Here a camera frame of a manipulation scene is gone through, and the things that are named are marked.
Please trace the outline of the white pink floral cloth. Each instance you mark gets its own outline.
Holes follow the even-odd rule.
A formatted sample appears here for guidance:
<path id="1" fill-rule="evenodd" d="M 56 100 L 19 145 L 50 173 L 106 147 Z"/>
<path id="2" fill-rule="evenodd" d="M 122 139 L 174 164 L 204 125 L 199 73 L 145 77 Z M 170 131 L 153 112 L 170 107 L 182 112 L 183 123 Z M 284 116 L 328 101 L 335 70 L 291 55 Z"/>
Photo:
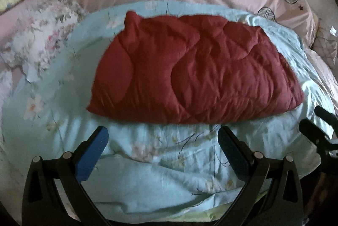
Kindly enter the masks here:
<path id="1" fill-rule="evenodd" d="M 34 3 L 16 21 L 16 31 L 1 47 L 2 59 L 11 68 L 21 67 L 28 82 L 38 81 L 87 14 L 88 11 L 75 1 Z"/>

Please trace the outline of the red puffer jacket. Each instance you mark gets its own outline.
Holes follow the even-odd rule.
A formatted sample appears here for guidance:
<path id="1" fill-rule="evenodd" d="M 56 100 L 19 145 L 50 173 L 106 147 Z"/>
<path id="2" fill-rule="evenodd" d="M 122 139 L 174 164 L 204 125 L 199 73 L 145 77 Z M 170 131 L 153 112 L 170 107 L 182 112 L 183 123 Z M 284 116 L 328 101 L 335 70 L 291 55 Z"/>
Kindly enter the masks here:
<path id="1" fill-rule="evenodd" d="M 261 27 L 129 11 L 98 64 L 87 109 L 118 121 L 215 124 L 278 115 L 303 100 Z"/>

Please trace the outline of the light blue floral quilt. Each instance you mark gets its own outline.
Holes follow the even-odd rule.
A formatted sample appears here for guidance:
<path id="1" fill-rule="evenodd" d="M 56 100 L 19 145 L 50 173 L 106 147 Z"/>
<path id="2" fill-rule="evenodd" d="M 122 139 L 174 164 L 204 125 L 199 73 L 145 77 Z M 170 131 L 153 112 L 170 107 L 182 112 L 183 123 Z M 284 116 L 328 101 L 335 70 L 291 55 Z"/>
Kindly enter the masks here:
<path id="1" fill-rule="evenodd" d="M 282 115 L 234 123 L 230 129 L 269 158 L 292 156 L 300 177 L 319 166 L 315 146 L 299 132 L 298 123 L 309 118 L 331 136 L 333 129 L 313 111 L 317 105 L 328 111 L 334 107 L 293 30 L 220 5 L 148 1 L 88 15 L 37 83 L 19 82 L 3 109 L 2 134 L 7 158 L 22 175 L 34 156 L 58 158 L 104 126 L 109 143 L 83 186 L 107 219 L 123 223 L 215 220 L 243 187 L 218 145 L 218 125 L 118 123 L 87 111 L 98 62 L 123 29 L 129 10 L 145 17 L 219 15 L 262 27 L 297 75 L 305 101 Z"/>

